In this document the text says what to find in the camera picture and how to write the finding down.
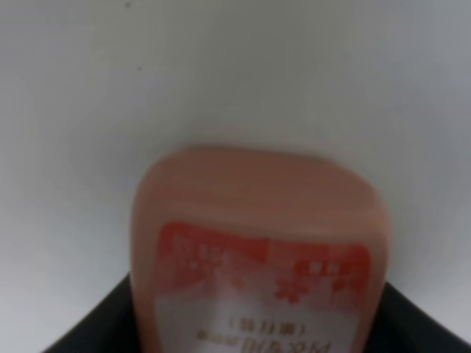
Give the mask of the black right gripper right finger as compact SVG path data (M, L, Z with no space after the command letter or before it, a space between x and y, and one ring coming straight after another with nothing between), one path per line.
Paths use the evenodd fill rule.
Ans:
M375 319L376 352L469 352L470 344L387 284Z

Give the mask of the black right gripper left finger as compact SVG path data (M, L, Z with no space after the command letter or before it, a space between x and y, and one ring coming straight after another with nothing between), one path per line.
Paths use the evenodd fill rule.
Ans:
M123 278L86 317L45 349L46 353L140 351L128 276Z

